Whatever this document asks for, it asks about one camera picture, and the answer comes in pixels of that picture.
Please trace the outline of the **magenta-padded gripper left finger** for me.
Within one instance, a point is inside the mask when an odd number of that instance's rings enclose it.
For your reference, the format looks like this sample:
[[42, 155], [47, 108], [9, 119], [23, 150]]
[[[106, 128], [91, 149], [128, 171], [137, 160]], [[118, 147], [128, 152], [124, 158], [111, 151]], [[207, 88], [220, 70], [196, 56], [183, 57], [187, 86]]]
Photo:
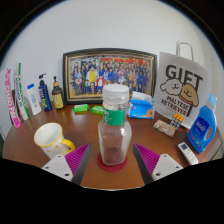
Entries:
[[56, 155], [43, 170], [80, 185], [91, 154], [91, 145], [83, 145], [67, 155]]

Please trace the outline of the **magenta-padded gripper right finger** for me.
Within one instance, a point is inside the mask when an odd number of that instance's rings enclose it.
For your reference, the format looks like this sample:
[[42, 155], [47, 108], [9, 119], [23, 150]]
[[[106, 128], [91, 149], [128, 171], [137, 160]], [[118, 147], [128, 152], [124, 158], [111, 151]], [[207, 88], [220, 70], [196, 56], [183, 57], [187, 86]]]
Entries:
[[145, 185], [182, 169], [168, 154], [159, 155], [137, 143], [133, 144], [133, 154]]

